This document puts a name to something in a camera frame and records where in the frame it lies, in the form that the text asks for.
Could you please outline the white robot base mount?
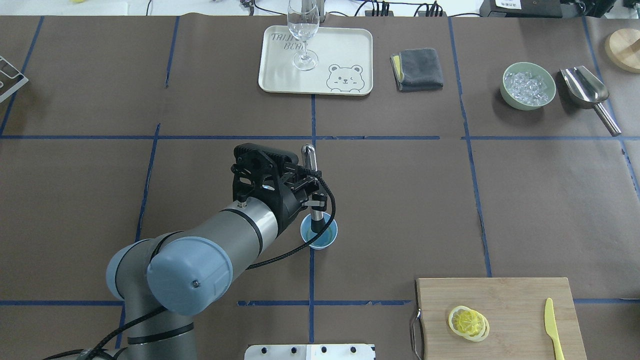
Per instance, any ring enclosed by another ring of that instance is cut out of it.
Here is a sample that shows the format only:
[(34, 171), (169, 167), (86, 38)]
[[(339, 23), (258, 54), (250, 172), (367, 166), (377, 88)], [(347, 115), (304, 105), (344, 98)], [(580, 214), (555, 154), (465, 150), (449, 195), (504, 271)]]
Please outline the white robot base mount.
[(245, 353), (245, 360), (375, 360), (374, 344), (254, 344)]

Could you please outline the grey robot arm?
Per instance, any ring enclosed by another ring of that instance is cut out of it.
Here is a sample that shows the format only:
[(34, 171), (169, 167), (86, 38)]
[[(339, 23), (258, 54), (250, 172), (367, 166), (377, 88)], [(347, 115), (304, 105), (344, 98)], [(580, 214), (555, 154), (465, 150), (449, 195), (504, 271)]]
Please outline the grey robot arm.
[(126, 322), (83, 360), (195, 360), (194, 316), (219, 300), (244, 271), (274, 264), (315, 244), (334, 220), (314, 220), (313, 237), (268, 260), (258, 257), (307, 208), (336, 200), (320, 170), (286, 163), (282, 174), (232, 169), (249, 183), (231, 205), (201, 225), (139, 240), (110, 260), (106, 283), (125, 303)]

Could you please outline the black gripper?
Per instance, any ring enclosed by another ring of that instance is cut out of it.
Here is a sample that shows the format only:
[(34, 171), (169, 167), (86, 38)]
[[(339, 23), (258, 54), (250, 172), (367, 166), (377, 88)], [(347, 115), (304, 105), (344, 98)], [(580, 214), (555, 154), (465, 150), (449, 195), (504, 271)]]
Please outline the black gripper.
[(280, 236), (307, 207), (314, 211), (326, 212), (329, 197), (312, 196), (320, 189), (321, 184), (309, 169), (271, 167), (270, 177), (275, 191), (275, 203), (270, 207), (278, 223), (277, 236)]

